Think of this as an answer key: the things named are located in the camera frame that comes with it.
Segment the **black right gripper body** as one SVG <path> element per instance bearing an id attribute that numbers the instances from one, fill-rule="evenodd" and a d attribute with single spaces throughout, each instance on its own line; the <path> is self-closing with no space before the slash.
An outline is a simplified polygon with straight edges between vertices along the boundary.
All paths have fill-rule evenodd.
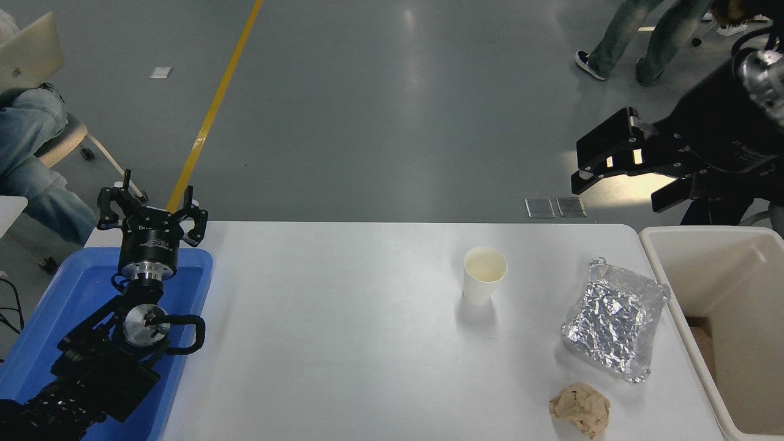
<path id="1" fill-rule="evenodd" d="M 662 121 L 709 168 L 739 179 L 742 192 L 782 199 L 782 59 L 729 59 Z"/>

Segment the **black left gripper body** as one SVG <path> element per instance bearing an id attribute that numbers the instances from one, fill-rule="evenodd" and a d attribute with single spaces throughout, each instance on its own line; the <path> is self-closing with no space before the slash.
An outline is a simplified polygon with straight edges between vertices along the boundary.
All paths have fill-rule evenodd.
<path id="1" fill-rule="evenodd" d="M 118 267 L 155 262 L 176 268 L 183 230 L 164 209 L 143 207 L 128 214 L 121 223 L 122 240 Z"/>

